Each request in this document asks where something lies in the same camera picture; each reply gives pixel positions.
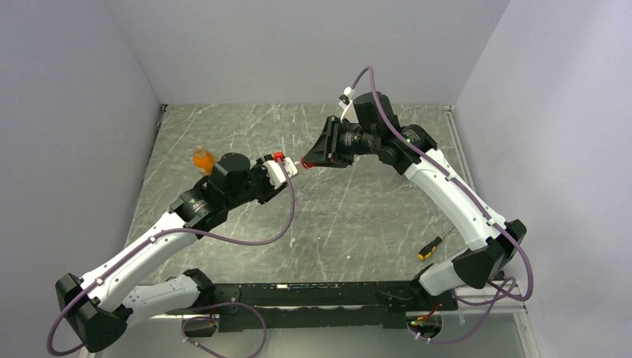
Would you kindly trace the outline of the small clear orange bottle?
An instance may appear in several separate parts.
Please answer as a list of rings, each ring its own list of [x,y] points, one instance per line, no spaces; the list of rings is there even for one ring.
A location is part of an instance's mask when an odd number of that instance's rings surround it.
[[[198,145],[192,151],[192,162],[202,175],[211,175],[215,157],[205,147]]]

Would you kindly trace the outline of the clear red-label water bottle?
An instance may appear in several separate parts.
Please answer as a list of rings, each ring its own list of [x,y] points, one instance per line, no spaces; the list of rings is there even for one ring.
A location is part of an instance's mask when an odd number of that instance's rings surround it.
[[[292,163],[292,171],[295,174],[300,173],[301,167],[302,167],[302,165],[301,165],[300,161],[295,161],[295,162]]]

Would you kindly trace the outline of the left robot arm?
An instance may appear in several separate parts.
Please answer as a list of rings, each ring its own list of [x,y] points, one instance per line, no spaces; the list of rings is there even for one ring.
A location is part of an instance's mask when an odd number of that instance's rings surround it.
[[[255,162],[238,153],[222,156],[132,244],[93,270],[81,276],[65,274],[56,282],[60,314],[48,332],[47,351],[60,355],[53,340],[62,322],[69,324],[82,348],[95,353],[155,315],[188,308],[208,311],[215,286],[198,269],[153,286],[143,280],[179,251],[213,237],[231,210],[252,201],[265,204],[291,189],[297,174],[296,163],[281,152]]]

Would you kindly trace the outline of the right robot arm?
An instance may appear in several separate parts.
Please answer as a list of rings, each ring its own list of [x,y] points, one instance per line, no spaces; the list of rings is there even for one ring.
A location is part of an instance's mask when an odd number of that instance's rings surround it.
[[[346,168],[355,158],[373,154],[424,191],[453,223],[466,248],[417,275],[411,301],[427,310],[440,294],[461,286],[483,288],[517,253],[526,235],[519,220],[508,221],[488,207],[452,168],[436,141],[419,125],[401,126],[389,97],[368,92],[355,100],[341,97],[352,115],[329,116],[305,168]]]

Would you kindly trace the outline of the black yellow screwdriver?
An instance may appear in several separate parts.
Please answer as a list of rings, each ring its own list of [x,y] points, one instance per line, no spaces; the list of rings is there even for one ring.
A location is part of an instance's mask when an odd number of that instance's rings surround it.
[[[430,258],[433,255],[433,253],[437,250],[438,246],[444,241],[444,239],[450,234],[450,232],[453,229],[454,228],[451,227],[450,229],[448,229],[447,232],[445,232],[442,235],[436,236],[430,243],[423,246],[418,251],[418,254],[417,254],[418,259],[424,261]]]

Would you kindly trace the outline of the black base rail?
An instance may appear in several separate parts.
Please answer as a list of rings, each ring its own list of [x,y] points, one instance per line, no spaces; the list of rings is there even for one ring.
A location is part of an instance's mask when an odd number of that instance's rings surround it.
[[[414,315],[456,311],[452,290],[431,296],[407,280],[338,283],[217,283],[176,314],[210,315],[221,333],[268,327],[404,329]]]

